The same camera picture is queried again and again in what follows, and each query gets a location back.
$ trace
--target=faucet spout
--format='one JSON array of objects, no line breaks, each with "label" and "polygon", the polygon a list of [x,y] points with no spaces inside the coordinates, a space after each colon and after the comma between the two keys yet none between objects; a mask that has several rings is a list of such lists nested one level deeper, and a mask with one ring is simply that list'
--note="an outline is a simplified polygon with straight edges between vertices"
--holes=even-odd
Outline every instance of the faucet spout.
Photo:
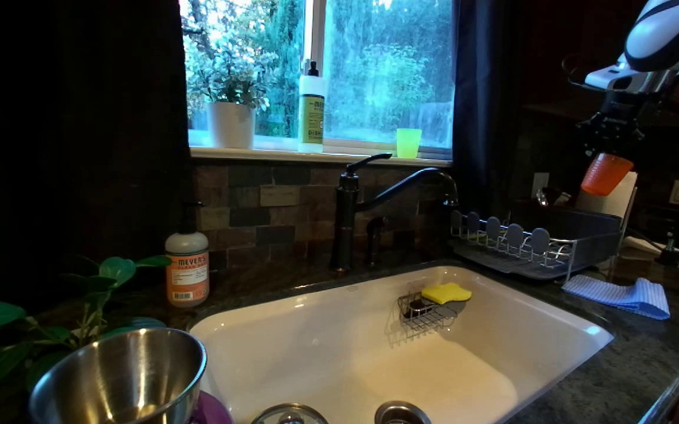
[{"label": "faucet spout", "polygon": [[417,184],[431,174],[449,181],[444,206],[458,207],[458,204],[460,204],[458,181],[438,167],[419,167],[419,171],[411,172],[408,177],[403,177],[402,181],[379,192],[375,198],[358,204],[358,174],[356,174],[356,171],[372,162],[372,161],[383,161],[383,158],[391,158],[391,157],[390,153],[370,157],[361,162],[349,166],[341,177],[337,206],[336,206],[337,207],[336,210],[336,242],[332,242],[332,270],[336,272],[349,272],[352,270],[356,213],[372,210],[372,207],[388,204],[390,198],[403,193],[408,186],[412,186],[412,184]]}]

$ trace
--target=yellow sponge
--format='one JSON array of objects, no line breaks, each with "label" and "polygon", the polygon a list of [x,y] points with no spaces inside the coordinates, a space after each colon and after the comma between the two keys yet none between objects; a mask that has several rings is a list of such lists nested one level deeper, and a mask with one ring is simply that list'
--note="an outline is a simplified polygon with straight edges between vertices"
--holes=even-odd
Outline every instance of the yellow sponge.
[{"label": "yellow sponge", "polygon": [[434,305],[468,301],[471,290],[460,288],[458,283],[428,285],[419,294]]}]

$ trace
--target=bottle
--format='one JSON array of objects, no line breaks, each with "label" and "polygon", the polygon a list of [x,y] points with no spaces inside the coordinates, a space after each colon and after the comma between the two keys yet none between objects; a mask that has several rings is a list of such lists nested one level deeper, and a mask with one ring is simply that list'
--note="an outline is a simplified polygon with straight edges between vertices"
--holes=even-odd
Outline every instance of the bottle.
[{"label": "bottle", "polygon": [[166,240],[168,301],[178,310],[194,310],[210,292],[208,239],[194,224],[183,224]]},{"label": "bottle", "polygon": [[297,82],[300,89],[300,129],[297,139],[305,145],[324,145],[324,100],[326,82],[319,75],[317,61],[306,60]]}]

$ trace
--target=kitchen sink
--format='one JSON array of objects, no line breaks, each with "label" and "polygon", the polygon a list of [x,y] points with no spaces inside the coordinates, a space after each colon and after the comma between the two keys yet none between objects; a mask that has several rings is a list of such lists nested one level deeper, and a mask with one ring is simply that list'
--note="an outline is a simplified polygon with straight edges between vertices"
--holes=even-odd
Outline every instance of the kitchen sink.
[{"label": "kitchen sink", "polygon": [[[399,299],[431,283],[458,283],[471,299],[458,317],[412,327]],[[370,424],[383,406],[397,403],[412,406],[423,422],[500,422],[614,340],[463,267],[223,311],[192,332],[210,356],[201,389],[236,424],[274,406],[305,406],[332,424]]]}]

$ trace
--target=dark curtain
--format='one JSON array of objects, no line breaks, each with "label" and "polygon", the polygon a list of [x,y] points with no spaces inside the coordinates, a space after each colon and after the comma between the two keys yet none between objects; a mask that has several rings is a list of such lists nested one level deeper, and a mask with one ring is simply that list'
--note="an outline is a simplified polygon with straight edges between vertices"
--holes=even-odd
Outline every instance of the dark curtain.
[{"label": "dark curtain", "polygon": [[63,259],[160,254],[192,200],[178,0],[0,2],[0,299]]},{"label": "dark curtain", "polygon": [[519,138],[519,2],[458,0],[454,166],[463,207],[506,218]]}]

